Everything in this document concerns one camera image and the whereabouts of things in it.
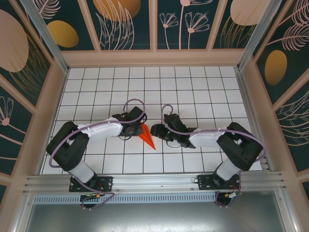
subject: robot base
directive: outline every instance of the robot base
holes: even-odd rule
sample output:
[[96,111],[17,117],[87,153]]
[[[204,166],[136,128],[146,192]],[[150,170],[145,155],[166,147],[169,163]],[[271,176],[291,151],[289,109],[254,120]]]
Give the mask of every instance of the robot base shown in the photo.
[[[98,177],[98,182],[94,187],[95,190],[102,192],[112,191],[112,176]],[[75,178],[70,178],[69,192],[93,192],[81,186]]]
[[233,190],[232,182],[237,188],[239,188],[239,175],[235,174],[229,181],[226,181],[222,186],[217,186],[213,182],[213,175],[198,175],[196,184],[198,184],[199,190]]

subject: feather illustration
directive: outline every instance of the feather illustration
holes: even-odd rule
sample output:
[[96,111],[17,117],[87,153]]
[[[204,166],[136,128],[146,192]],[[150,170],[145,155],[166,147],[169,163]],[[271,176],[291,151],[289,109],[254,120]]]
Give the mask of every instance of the feather illustration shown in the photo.
[[61,7],[59,0],[34,0],[34,4],[45,19],[52,19]]

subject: enclosure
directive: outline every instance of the enclosure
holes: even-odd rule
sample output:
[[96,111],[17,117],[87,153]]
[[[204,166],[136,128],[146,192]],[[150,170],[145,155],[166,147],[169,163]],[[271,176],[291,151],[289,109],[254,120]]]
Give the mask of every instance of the enclosure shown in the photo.
[[[0,231],[307,231],[308,14],[308,0],[2,1]],[[130,99],[149,128],[166,104],[190,128],[237,122],[266,157],[219,208],[195,179],[222,149],[90,140],[82,160],[115,196],[83,211],[46,147],[66,122],[106,120]]]

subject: orange object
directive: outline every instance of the orange object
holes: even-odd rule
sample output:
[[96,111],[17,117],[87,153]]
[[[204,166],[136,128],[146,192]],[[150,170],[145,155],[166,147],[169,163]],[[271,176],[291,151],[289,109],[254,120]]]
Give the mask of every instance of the orange object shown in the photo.
[[141,127],[143,130],[143,133],[140,134],[139,137],[155,150],[155,145],[151,137],[148,126],[146,124],[142,124]]

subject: white tile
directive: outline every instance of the white tile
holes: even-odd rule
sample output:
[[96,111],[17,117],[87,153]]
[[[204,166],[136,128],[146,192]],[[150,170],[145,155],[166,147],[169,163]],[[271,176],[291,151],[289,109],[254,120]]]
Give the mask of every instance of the white tile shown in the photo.
[[195,113],[194,104],[181,104],[178,106],[179,108],[179,117],[183,118],[196,118],[197,115]]
[[207,77],[221,77],[218,66],[205,66],[205,72]]
[[221,77],[235,77],[234,67],[220,66]]
[[159,78],[145,79],[145,90],[160,90],[160,79]]
[[160,119],[161,105],[146,105],[146,114],[148,119]]
[[177,104],[176,91],[161,91],[162,104]]
[[176,77],[191,77],[189,67],[175,67]]
[[57,120],[73,120],[76,106],[61,106]]
[[97,80],[83,80],[81,92],[95,92],[97,89]]
[[[171,104],[171,106],[173,107],[173,114],[179,114],[178,112],[178,105],[175,104]],[[163,110],[163,114],[171,114],[171,108],[170,107],[165,107]]]
[[214,172],[222,163],[220,152],[202,153],[205,172]]
[[194,90],[208,89],[206,78],[192,78],[192,86]]
[[190,67],[191,77],[206,77],[204,67]]
[[175,78],[163,78],[160,79],[161,90],[176,90],[176,79]]
[[84,75],[84,68],[70,69],[68,79],[82,79]]
[[114,79],[112,90],[113,91],[127,91],[129,79]]
[[64,93],[61,105],[77,105],[79,93]]
[[207,78],[209,89],[224,89],[222,78]]
[[95,105],[111,104],[112,92],[96,92]]
[[68,80],[65,92],[79,92],[81,90],[82,80]]
[[211,146],[203,146],[202,152],[220,152],[220,148],[218,147],[211,147]]
[[124,155],[105,155],[104,157],[104,174],[122,173]]
[[203,172],[203,160],[201,153],[184,153],[183,167],[185,173]]
[[247,118],[233,118],[233,122],[239,123],[244,129],[251,133],[250,124]]
[[114,78],[129,78],[129,67],[115,68]]
[[215,118],[214,120],[216,122],[216,127],[221,129],[228,127],[232,122],[231,118]]
[[144,90],[144,79],[130,79],[129,91]]
[[160,77],[175,77],[175,68],[174,67],[160,67]]
[[162,173],[163,157],[162,154],[144,155],[144,173]]
[[262,166],[261,166],[261,163],[259,161],[253,163],[251,168],[249,169],[249,171],[261,171],[261,170],[262,170]]
[[[62,168],[52,168],[49,166],[49,158],[50,156],[46,156],[45,158],[45,164],[43,168],[42,174],[61,174],[62,173]],[[52,165],[57,165],[56,161],[53,159]]]
[[168,142],[163,141],[163,153],[181,153],[182,147],[177,141]]
[[127,101],[126,91],[112,92],[112,105],[124,105]]
[[102,173],[104,155],[86,155],[85,163],[97,174]]
[[226,90],[228,103],[242,103],[242,97],[239,90]]
[[125,154],[143,153],[143,140],[138,137],[131,137],[125,141]]
[[182,154],[164,154],[164,172],[165,173],[182,173],[183,156]]
[[78,105],[93,105],[95,92],[81,92],[78,98]]
[[54,137],[58,131],[60,130],[60,128],[63,126],[63,124],[65,124],[66,121],[56,121],[55,126],[54,126],[54,131],[52,133],[52,136]]
[[232,117],[247,117],[245,106],[243,104],[229,104]]
[[93,106],[77,106],[75,120],[90,120]]
[[84,79],[98,79],[100,68],[85,68]]
[[86,154],[104,154],[106,139],[89,140],[87,144]]
[[110,109],[110,116],[116,115],[116,114],[122,114],[123,111],[123,105],[111,105]]
[[115,68],[100,68],[99,79],[113,79]]
[[97,91],[111,91],[112,90],[112,79],[98,80]]
[[177,91],[178,104],[190,103],[194,104],[193,91],[192,90],[180,90]]
[[146,142],[144,142],[144,153],[145,154],[149,154],[149,153],[162,153],[162,139],[158,138],[158,137],[154,137],[152,136],[153,139],[153,143],[155,146],[155,150],[149,146]]
[[194,90],[193,95],[195,103],[211,103],[208,90]]
[[145,104],[160,104],[160,91],[145,91]]
[[142,173],[143,154],[125,155],[124,173]]
[[130,78],[144,78],[145,68],[144,67],[131,67]]
[[231,117],[228,104],[212,104],[212,109],[215,118]]
[[213,118],[211,104],[195,104],[197,118]]
[[176,78],[177,90],[192,90],[191,78]]
[[119,137],[108,137],[106,139],[105,154],[123,154],[125,142]]
[[222,78],[225,89],[239,89],[237,79],[235,77]]
[[227,103],[224,90],[210,90],[211,103]]
[[109,118],[109,105],[95,105],[93,107],[92,120],[106,120]]
[[145,67],[145,78],[159,78],[160,67]]
[[[144,91],[132,91],[132,92],[129,92],[128,100],[130,100],[130,99],[139,99],[142,102],[144,102]],[[141,103],[138,102],[138,101],[130,101],[128,104],[129,105],[141,105]]]
[[198,118],[198,128],[201,130],[205,129],[216,129],[213,118]]

